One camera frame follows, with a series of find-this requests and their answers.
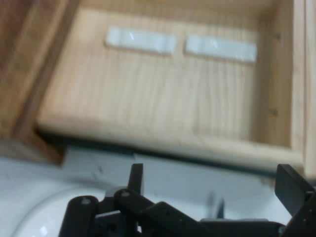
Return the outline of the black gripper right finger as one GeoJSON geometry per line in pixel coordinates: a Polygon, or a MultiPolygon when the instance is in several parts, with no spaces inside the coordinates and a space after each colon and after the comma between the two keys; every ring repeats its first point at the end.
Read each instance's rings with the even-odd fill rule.
{"type": "Polygon", "coordinates": [[[292,166],[279,164],[275,194],[291,215],[282,237],[316,236],[316,189],[292,166]]]}

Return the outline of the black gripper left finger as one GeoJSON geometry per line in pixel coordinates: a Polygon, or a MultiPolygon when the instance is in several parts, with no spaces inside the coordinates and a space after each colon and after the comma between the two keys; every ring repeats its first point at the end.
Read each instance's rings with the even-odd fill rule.
{"type": "Polygon", "coordinates": [[[99,201],[71,199],[60,229],[62,237],[203,237],[205,226],[165,202],[141,195],[143,165],[133,164],[126,188],[99,201]]]}

